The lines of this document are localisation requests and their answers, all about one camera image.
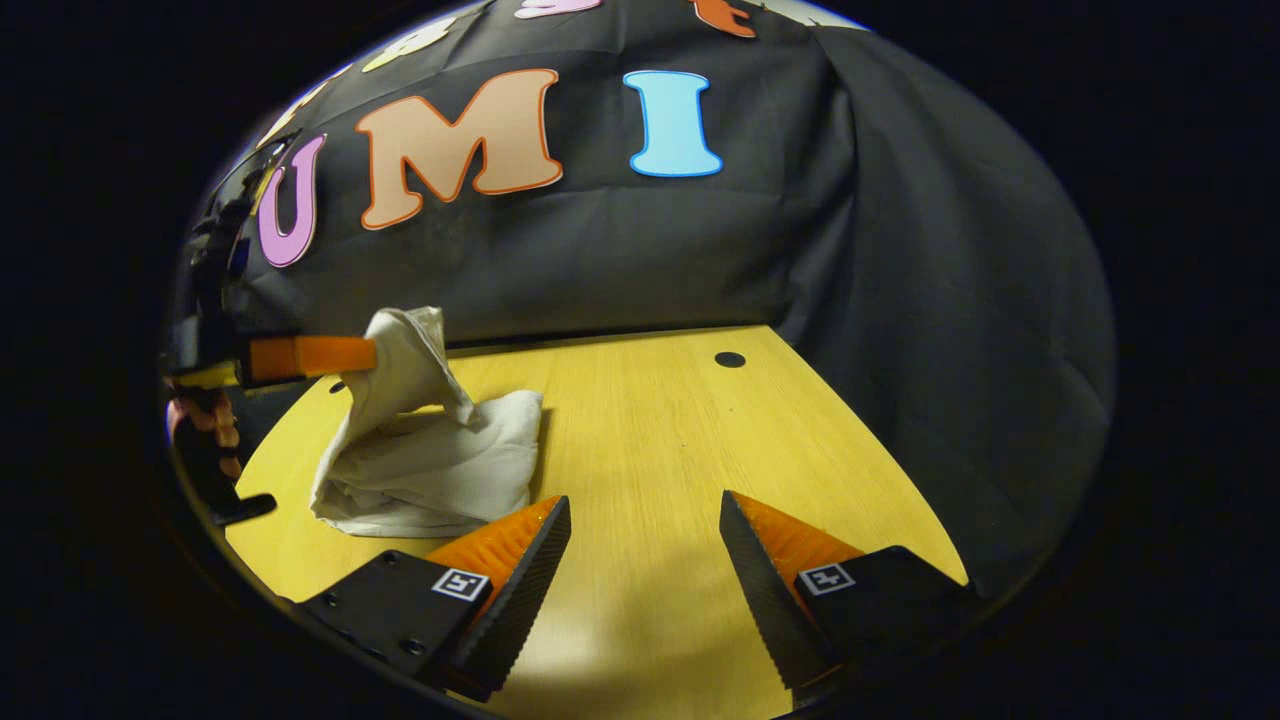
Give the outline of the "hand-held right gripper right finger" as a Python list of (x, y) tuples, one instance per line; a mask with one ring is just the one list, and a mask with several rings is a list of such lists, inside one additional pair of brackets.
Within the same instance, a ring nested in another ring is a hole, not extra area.
[(797, 712), (899, 678), (986, 615), (973, 587), (906, 547), (864, 551), (731, 489), (719, 534)]

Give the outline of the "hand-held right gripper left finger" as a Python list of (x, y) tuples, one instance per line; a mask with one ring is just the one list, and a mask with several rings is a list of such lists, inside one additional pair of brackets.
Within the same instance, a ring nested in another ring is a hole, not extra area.
[(425, 557), (383, 551), (300, 607), (398, 674), (486, 702), (547, 598), (571, 538), (570, 509), (557, 495)]

